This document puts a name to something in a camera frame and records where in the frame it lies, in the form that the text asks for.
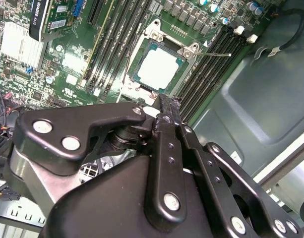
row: screw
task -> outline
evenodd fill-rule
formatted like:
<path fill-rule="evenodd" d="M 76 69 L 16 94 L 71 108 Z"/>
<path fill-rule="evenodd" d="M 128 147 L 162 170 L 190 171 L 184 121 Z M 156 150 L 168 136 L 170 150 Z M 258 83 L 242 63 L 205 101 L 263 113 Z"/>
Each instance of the screw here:
<path fill-rule="evenodd" d="M 293 224 L 292 222 L 286 221 L 286 224 L 287 224 L 287 226 L 288 226 L 295 234 L 298 233 L 296 227 L 294 226 L 294 224 Z"/>
<path fill-rule="evenodd" d="M 188 126 L 185 126 L 185 130 L 186 130 L 187 132 L 189 132 L 189 133 L 192 132 L 191 129 L 190 129 Z"/>
<path fill-rule="evenodd" d="M 190 51 L 185 51 L 185 52 L 183 53 L 183 56 L 184 56 L 185 58 L 189 58 L 189 57 L 191 56 L 191 52 L 190 52 Z"/>
<path fill-rule="evenodd" d="M 77 150 L 80 148 L 80 142 L 74 137 L 68 136 L 61 141 L 62 146 L 67 150 Z"/>
<path fill-rule="evenodd" d="M 280 232 L 286 233 L 285 226 L 282 222 L 280 222 L 279 220 L 274 220 L 274 223 L 275 223 L 277 229 L 279 229 Z"/>
<path fill-rule="evenodd" d="M 38 120 L 33 123 L 33 128 L 35 131 L 37 131 L 39 133 L 46 134 L 46 133 L 49 133 L 52 131 L 53 126 L 47 121 Z"/>
<path fill-rule="evenodd" d="M 244 235 L 245 234 L 245 226 L 239 217 L 232 217 L 231 223 L 237 232 Z"/>
<path fill-rule="evenodd" d="M 136 114 L 142 115 L 142 112 L 140 110 L 140 108 L 133 108 L 132 109 Z"/>
<path fill-rule="evenodd" d="M 212 145 L 212 149 L 213 149 L 214 152 L 216 152 L 216 153 L 219 153 L 219 152 L 220 152 L 219 148 L 218 148 L 217 146 L 215 146 L 215 145 Z"/>
<path fill-rule="evenodd" d="M 164 195 L 164 203 L 168 207 L 168 209 L 170 209 L 172 211 L 177 211 L 180 208 L 180 202 L 171 193 L 166 193 Z"/>

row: black mounting arm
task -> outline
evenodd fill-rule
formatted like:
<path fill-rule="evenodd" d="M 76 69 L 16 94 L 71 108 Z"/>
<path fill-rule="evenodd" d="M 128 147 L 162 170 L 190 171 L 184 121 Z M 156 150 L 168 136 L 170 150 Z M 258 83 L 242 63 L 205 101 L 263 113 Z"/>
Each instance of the black mounting arm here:
<path fill-rule="evenodd" d="M 153 107 L 155 118 L 119 103 L 17 120 L 9 167 L 48 217 L 41 237 L 303 237 L 222 148 L 200 145 L 177 101 Z M 136 156 L 80 185 L 83 163 L 127 148 Z"/>

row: cable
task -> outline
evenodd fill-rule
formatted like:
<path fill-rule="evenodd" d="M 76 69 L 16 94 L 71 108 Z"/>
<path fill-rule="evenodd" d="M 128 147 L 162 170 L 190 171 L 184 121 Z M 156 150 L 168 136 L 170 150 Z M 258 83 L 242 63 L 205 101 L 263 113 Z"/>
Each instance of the cable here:
<path fill-rule="evenodd" d="M 7 183 L 5 183 L 2 186 L 0 186 L 0 192 L 3 191 L 3 189 L 5 189 L 7 187 L 8 187 Z"/>
<path fill-rule="evenodd" d="M 292 44 L 294 44 L 296 42 L 296 40 L 298 40 L 301 37 L 301 35 L 304 31 L 304 10 L 299 9 L 299 8 L 292 8 L 289 10 L 285 10 L 285 11 L 281 11 L 279 13 L 273 14 L 273 16 L 275 16 L 275 17 L 288 16 L 288 15 L 294 15 L 294 14 L 297 14 L 300 16 L 300 18 L 301 18 L 300 25 L 299 25 L 295 35 L 288 42 L 286 42 L 285 44 L 280 46 L 279 49 L 281 51 L 288 48 Z"/>
<path fill-rule="evenodd" d="M 1 103 L 0 103 L 1 104 L 1 111 L 2 111 L 2 115 L 3 115 L 2 126 L 6 126 L 6 106 L 5 106 L 4 99 L 3 99 L 1 91 L 0 91 L 0 99 L 1 99 Z"/>

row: green circuit board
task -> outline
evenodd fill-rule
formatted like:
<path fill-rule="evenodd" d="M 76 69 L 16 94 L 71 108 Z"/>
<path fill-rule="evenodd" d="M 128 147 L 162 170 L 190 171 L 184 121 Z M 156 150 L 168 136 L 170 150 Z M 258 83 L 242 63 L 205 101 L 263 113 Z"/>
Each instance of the green circuit board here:
<path fill-rule="evenodd" d="M 30 44 L 29 28 L 36 2 L 0 0 L 0 89 L 3 94 L 11 92 L 9 100 L 15 104 L 33 103 L 42 107 L 116 101 L 151 104 L 158 93 L 172 96 L 179 92 L 186 82 L 185 78 L 201 60 L 200 53 L 207 51 L 221 31 L 222 17 L 228 22 L 241 22 L 241 25 L 260 36 L 270 22 L 270 9 L 280 6 L 284 0 L 256 2 L 263 8 L 259 16 L 247 9 L 247 1 L 244 0 L 212 0 L 204 6 L 200 6 L 197 0 L 52 1 L 48 9 L 51 15 L 46 24 L 51 25 L 64 18 L 67 21 L 57 29 L 60 34 L 55 39 L 42 45 L 35 42 L 41 54 L 32 63 L 32 56 L 28 57 L 26 51 L 36 51 L 25 45 Z M 165 9 L 169 3 L 170 10 Z M 82 4 L 77 17 L 72 15 L 75 4 Z M 219 8 L 215 13 L 209 12 L 211 4 Z M 57 12 L 58 6 L 64 5 L 68 6 L 66 10 L 62 11 L 61 8 L 62 12 Z M 172 12 L 174 7 L 179 7 L 177 14 Z M 180 19 L 183 11 L 187 12 L 187 17 Z M 195 18 L 192 24 L 188 22 L 190 16 Z M 165 40 L 156 42 L 152 38 L 142 39 L 148 26 L 155 20 L 159 21 L 167 43 L 175 41 L 176 46 L 166 45 Z M 199 29 L 195 26 L 197 20 L 201 21 Z M 16 27 L 21 34 L 19 38 L 22 37 L 22 42 L 25 42 L 19 49 L 13 47 L 18 41 L 6 35 L 6 32 L 11 35 L 10 32 Z M 166 88 L 155 90 L 140 84 L 137 77 L 135 80 L 148 52 L 146 47 L 159 44 L 164 51 L 168 49 L 171 55 L 175 55 L 177 45 L 183 48 L 194 43 L 199 45 L 199 55 L 189 61 L 181 56 L 182 62 Z"/>

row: circuit component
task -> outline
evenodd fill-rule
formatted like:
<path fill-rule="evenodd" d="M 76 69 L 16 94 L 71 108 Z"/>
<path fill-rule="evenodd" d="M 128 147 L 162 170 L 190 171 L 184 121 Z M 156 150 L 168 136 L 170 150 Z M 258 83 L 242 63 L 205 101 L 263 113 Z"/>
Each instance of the circuit component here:
<path fill-rule="evenodd" d="M 181 8 L 177 5 L 175 5 L 171 11 L 172 16 L 178 16 L 179 12 L 181 11 Z"/>
<path fill-rule="evenodd" d="M 172 6 L 173 6 L 173 2 L 169 1 L 169 0 L 166 0 L 166 2 L 164 4 L 164 7 L 163 7 L 163 10 L 164 11 L 170 11 L 172 9 Z"/>
<path fill-rule="evenodd" d="M 178 20 L 184 22 L 187 17 L 188 17 L 188 12 L 186 12 L 185 10 L 183 10 L 181 12 L 180 16 L 178 17 Z"/>

